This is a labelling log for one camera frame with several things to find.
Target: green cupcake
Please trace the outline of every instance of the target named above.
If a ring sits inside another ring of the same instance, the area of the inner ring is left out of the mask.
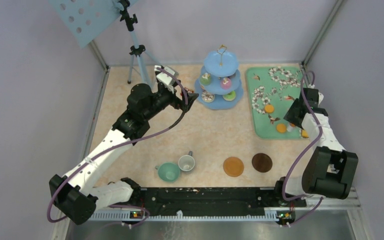
[[[199,78],[199,83],[204,86],[210,85],[211,75],[208,72],[204,73],[201,78]]]
[[[228,94],[224,94],[223,98],[226,101],[233,101],[236,98],[236,92],[235,91],[231,91]]]

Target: mug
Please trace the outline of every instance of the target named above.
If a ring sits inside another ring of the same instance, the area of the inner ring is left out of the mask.
[[[178,167],[183,172],[190,172],[195,167],[195,159],[192,157],[192,151],[188,155],[183,155],[179,158]]]
[[[180,168],[172,162],[166,162],[161,165],[155,166],[158,177],[167,183],[175,182],[180,176]]]

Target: green mat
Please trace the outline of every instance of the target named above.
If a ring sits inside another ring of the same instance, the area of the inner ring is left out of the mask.
[[[255,133],[262,139],[300,139],[301,129],[280,133],[278,124],[288,125],[284,116],[294,99],[300,96],[302,73],[298,67],[251,67],[246,71],[249,98]],[[264,106],[274,106],[273,113],[266,113]]]

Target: white wall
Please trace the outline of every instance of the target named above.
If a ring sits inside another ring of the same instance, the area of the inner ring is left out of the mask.
[[[103,71],[46,1],[0,1],[0,240],[48,239],[48,181],[80,160]]]
[[[242,62],[300,62],[335,0],[140,0],[141,44],[162,63],[201,63],[221,44]],[[133,42],[125,22],[96,43],[110,65],[128,65]]]
[[[354,185],[384,239],[384,1],[349,0],[309,65],[338,139],[356,152]]]

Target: perforated blue panel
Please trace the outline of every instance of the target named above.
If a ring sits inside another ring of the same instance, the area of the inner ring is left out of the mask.
[[[120,17],[112,0],[48,0],[83,48]]]

